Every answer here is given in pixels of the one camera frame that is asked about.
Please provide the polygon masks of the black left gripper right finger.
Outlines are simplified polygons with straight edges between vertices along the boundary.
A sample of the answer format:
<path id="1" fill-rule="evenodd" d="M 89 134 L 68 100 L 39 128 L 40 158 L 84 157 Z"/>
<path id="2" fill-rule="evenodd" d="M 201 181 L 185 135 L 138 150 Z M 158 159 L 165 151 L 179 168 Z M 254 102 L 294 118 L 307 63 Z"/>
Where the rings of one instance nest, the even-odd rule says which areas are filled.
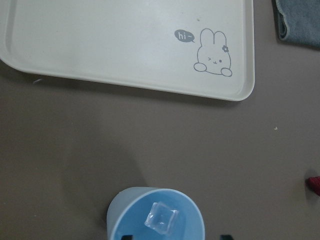
<path id="1" fill-rule="evenodd" d="M 220 235 L 219 240 L 232 240 L 232 236 L 230 234 L 222 234 Z"/>

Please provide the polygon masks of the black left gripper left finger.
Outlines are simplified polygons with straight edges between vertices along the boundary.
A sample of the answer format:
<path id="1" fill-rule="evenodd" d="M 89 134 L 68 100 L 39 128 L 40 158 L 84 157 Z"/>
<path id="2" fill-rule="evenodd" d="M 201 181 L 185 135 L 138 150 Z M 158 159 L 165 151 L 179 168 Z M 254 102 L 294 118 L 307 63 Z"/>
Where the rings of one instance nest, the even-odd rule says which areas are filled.
<path id="1" fill-rule="evenodd" d="M 132 235 L 123 235 L 121 237 L 121 240 L 133 240 L 133 236 Z"/>

